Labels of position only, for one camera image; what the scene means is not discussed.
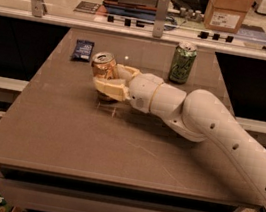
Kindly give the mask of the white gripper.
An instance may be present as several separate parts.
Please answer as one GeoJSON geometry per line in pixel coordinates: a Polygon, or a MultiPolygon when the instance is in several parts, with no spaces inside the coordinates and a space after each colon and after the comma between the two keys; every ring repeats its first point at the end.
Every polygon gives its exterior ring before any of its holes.
{"type": "Polygon", "coordinates": [[[119,79],[108,80],[94,77],[93,83],[96,90],[114,100],[130,99],[133,108],[142,113],[149,113],[153,95],[164,80],[151,73],[141,74],[139,69],[121,64],[116,65],[115,74],[119,79]]]}

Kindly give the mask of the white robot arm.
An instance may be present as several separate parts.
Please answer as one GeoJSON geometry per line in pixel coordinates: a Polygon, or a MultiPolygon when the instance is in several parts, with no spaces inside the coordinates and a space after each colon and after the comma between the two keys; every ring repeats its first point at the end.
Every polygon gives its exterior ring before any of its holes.
{"type": "Polygon", "coordinates": [[[99,71],[93,79],[97,91],[159,117],[189,141],[212,140],[266,208],[266,149],[239,125],[214,94],[204,89],[186,93],[154,74],[121,64],[99,71]]]}

